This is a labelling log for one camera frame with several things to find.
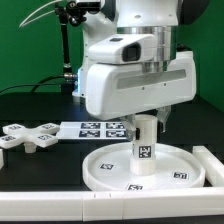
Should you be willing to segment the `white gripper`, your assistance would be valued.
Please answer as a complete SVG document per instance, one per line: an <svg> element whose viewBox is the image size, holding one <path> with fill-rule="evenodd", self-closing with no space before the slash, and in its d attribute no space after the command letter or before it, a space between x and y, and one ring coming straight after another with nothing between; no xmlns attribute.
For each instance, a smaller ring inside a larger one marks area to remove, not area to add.
<svg viewBox="0 0 224 224"><path fill-rule="evenodd" d="M193 52L184 51L177 53L165 72L144 73L141 64L93 65L87 74L86 109L100 120L121 117L127 139L135 140L135 116L130 114L158 108L165 132L171 108L164 106L190 101L195 94Z"/></svg>

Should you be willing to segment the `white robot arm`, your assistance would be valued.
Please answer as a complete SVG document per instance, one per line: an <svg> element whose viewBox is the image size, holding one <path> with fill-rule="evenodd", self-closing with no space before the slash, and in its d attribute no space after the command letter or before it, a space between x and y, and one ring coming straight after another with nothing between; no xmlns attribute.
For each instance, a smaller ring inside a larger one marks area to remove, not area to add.
<svg viewBox="0 0 224 224"><path fill-rule="evenodd" d="M156 109L162 123L171 106L196 94L191 51L177 50L176 28L191 24L209 0L75 0L83 23L79 93L88 113L119 118L138 138L139 112Z"/></svg>

